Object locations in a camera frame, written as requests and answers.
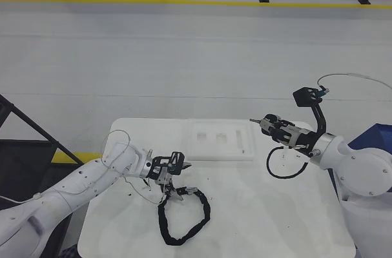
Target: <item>concrete floor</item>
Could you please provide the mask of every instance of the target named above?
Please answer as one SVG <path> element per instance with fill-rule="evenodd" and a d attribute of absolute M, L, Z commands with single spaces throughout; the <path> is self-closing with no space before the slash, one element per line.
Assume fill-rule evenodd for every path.
<path fill-rule="evenodd" d="M 99 152 L 120 117 L 274 113 L 315 125 L 291 94 L 332 72 L 392 85 L 392 10 L 0 3 L 0 92 L 73 152 Z M 324 83 L 329 132 L 352 140 L 392 124 L 391 90 Z M 14 117 L 0 137 L 40 139 Z"/>

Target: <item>cable connector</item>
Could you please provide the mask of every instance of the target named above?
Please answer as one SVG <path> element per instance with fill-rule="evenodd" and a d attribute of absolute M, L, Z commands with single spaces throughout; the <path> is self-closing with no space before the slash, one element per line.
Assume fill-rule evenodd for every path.
<path fill-rule="evenodd" d="M 325 88 L 325 90 L 319 90 L 317 93 L 316 93 L 316 96 L 318 96 L 318 97 L 323 97 L 324 95 L 326 95 L 326 94 L 328 94 L 329 93 L 329 89 L 328 88 Z"/>

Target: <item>black metal frame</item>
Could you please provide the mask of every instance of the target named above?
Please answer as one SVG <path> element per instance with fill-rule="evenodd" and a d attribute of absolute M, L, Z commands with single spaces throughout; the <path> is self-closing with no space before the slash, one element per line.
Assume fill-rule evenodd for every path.
<path fill-rule="evenodd" d="M 34 130 L 40 133 L 43 137 L 45 137 L 52 144 L 56 145 L 62 152 L 67 154 L 71 159 L 77 162 L 80 165 L 84 163 L 79 160 L 72 152 L 70 152 L 67 148 L 65 148 L 59 141 L 53 138 L 50 134 L 48 134 L 44 129 L 42 129 L 37 123 L 35 123 L 31 118 L 25 115 L 20 109 L 18 109 L 13 103 L 11 103 L 8 99 L 3 97 L 0 94 L 0 103 L 3 105 L 2 110 L 0 112 L 0 128 L 8 115 L 12 112 L 17 115 L 20 119 L 22 119 L 26 124 L 31 126 Z"/>

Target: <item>wire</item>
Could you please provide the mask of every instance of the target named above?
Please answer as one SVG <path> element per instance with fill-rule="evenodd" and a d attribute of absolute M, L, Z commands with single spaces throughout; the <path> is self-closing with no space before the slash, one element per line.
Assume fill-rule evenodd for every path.
<path fill-rule="evenodd" d="M 304 165 L 302 166 L 302 168 L 299 171 L 297 171 L 295 174 L 293 174 L 293 175 L 281 176 L 281 175 L 275 175 L 275 174 L 272 173 L 271 168 L 269 166 L 269 161 L 271 160 L 271 156 L 272 156 L 273 152 L 275 152 L 276 150 L 283 150 L 283 149 L 284 149 L 284 147 L 280 146 L 280 147 L 274 148 L 273 150 L 271 150 L 269 152 L 269 155 L 267 156 L 267 159 L 266 159 L 267 171 L 269 172 L 269 174 L 271 174 L 271 176 L 273 176 L 273 177 L 275 177 L 277 179 L 291 179 L 293 177 L 297 177 L 298 175 L 300 175 L 305 170 L 308 162 L 305 162 Z"/>
<path fill-rule="evenodd" d="M 137 193 L 139 196 L 141 196 L 143 199 L 145 199 L 145 200 L 147 200 L 148 202 L 150 202 L 150 203 L 152 203 L 152 204 L 155 204 L 155 205 L 159 205 L 159 204 L 161 203 L 161 202 L 155 203 L 155 202 L 151 201 L 150 199 L 147 199 L 144 195 L 142 195 L 139 191 L 137 191 L 137 189 L 134 187 L 134 185 L 133 185 L 130 181 L 127 181 L 127 178 L 126 178 L 126 177 L 124 177 L 124 179 L 125 179 L 125 182 L 126 182 L 127 184 L 130 184 L 131 187 L 132 187 L 132 189 L 134 189 L 134 191 L 136 191 L 136 193 Z"/>
<path fill-rule="evenodd" d="M 110 136 L 110 134 L 112 134 L 112 133 L 114 133 L 114 132 L 123 132 L 123 133 L 126 133 L 126 135 L 128 136 L 128 138 L 129 138 L 129 141 L 128 141 L 128 143 L 127 143 L 127 146 L 125 147 L 125 149 L 122 151 L 122 152 L 120 152 L 119 154 L 118 154 L 118 156 L 110 163 L 110 165 L 109 166 L 107 166 L 106 164 L 104 164 L 104 162 L 103 162 L 103 156 L 104 156 L 104 154 L 103 154 L 103 144 L 104 144 L 104 142 L 105 142 L 105 140 L 107 140 L 108 139 L 108 137 Z M 108 169 L 110 169 L 110 167 L 112 166 L 112 163 L 114 163 L 126 150 L 127 150 L 127 148 L 130 146 L 130 142 L 131 142 L 131 137 L 130 137 L 130 135 L 129 135 L 129 133 L 127 133 L 126 131 L 124 131 L 124 130 L 121 130 L 121 129 L 117 129 L 117 130 L 113 130 L 113 131 L 111 131 L 111 132 L 109 132 L 108 134 L 107 134 L 107 136 L 105 136 L 105 138 L 104 138 L 104 140 L 101 142 L 101 148 L 99 149 L 100 150 L 100 154 L 101 154 L 101 157 L 100 157 L 100 159 L 101 159 L 101 163 L 103 163 L 103 165 L 104 166 L 106 166 Z"/>
<path fill-rule="evenodd" d="M 7 201 L 10 201 L 10 202 L 12 202 L 12 203 L 17 203 L 17 204 L 27 203 L 27 202 L 32 201 L 32 200 L 34 199 L 34 198 L 31 198 L 31 199 L 28 199 L 28 200 L 25 200 L 25 201 L 15 201 L 15 200 L 12 200 L 12 199 L 7 198 L 7 197 L 2 196 L 2 195 L 0 195 L 0 198 L 1 198 L 1 199 L 5 199 L 5 200 L 7 200 Z"/>
<path fill-rule="evenodd" d="M 334 75 L 347 75 L 347 76 L 358 77 L 358 78 L 367 79 L 367 80 L 371 80 L 371 81 L 376 81 L 376 82 L 378 82 L 378 83 L 381 83 L 381 84 L 387 86 L 388 88 L 390 88 L 390 89 L 392 90 L 392 86 L 391 86 L 391 85 L 389 85 L 389 84 L 387 84 L 387 83 L 385 83 L 385 82 L 383 82 L 383 81 L 381 81 L 381 80 L 372 78 L 372 77 L 367 76 L 367 75 L 364 75 L 364 74 L 356 74 L 356 73 L 334 73 L 334 74 L 327 74 L 327 75 L 324 75 L 324 76 L 322 76 L 321 78 L 318 79 L 318 81 L 316 82 L 317 85 L 318 85 L 323 91 L 325 91 L 326 88 L 323 87 L 323 86 L 320 84 L 320 81 L 321 81 L 323 78 L 326 78 L 326 77 L 329 77 L 329 76 L 334 76 Z"/>

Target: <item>white cable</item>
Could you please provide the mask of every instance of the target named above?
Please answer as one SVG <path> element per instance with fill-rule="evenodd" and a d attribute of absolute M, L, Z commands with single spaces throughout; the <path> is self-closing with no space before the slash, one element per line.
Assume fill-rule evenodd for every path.
<path fill-rule="evenodd" d="M 318 85 L 319 87 L 323 87 L 323 86 L 320 84 L 320 80 L 322 80 L 323 78 L 329 77 L 329 76 L 334 76 L 334 75 L 347 75 L 347 76 L 358 77 L 358 78 L 367 79 L 367 80 L 371 80 L 371 81 L 376 81 L 376 82 L 378 82 L 378 83 L 381 83 L 381 84 L 387 86 L 388 88 L 390 88 L 390 89 L 392 90 L 392 86 L 391 86 L 391 85 L 389 85 L 389 84 L 387 84 L 387 83 L 385 83 L 385 82 L 383 82 L 383 81 L 381 81 L 381 80 L 372 78 L 372 77 L 367 76 L 367 75 L 364 75 L 364 74 L 356 74 L 356 73 L 334 73 L 334 74 L 327 74 L 327 75 L 324 75 L 324 76 L 322 76 L 321 78 L 318 79 L 318 81 L 316 82 L 317 85 Z"/>
<path fill-rule="evenodd" d="M 32 201 L 32 200 L 34 199 L 34 198 L 31 198 L 31 199 L 28 199 L 28 200 L 26 200 L 26 201 L 15 201 L 15 200 L 12 200 L 12 199 L 7 198 L 7 197 L 2 196 L 2 195 L 0 195 L 0 198 L 1 198 L 1 199 L 5 199 L 5 200 L 7 200 L 7 201 L 10 201 L 10 202 L 12 202 L 12 203 L 17 203 L 17 204 L 27 203 L 27 202 Z"/>
<path fill-rule="evenodd" d="M 144 195 L 140 194 L 140 192 L 137 191 L 137 189 L 134 187 L 134 185 L 133 185 L 130 181 L 127 181 L 127 178 L 124 177 L 124 179 L 125 179 L 125 182 L 126 182 L 127 184 L 130 184 L 131 187 L 132 187 L 132 189 L 134 189 L 134 191 L 136 191 L 136 193 L 137 193 L 139 196 L 141 196 L 144 200 L 146 200 L 146 201 L 148 201 L 148 202 L 150 202 L 150 203 L 152 203 L 152 204 L 155 204 L 155 205 L 159 205 L 159 204 L 160 204 L 160 203 L 155 203 L 155 202 L 151 201 L 150 199 L 147 199 Z"/>

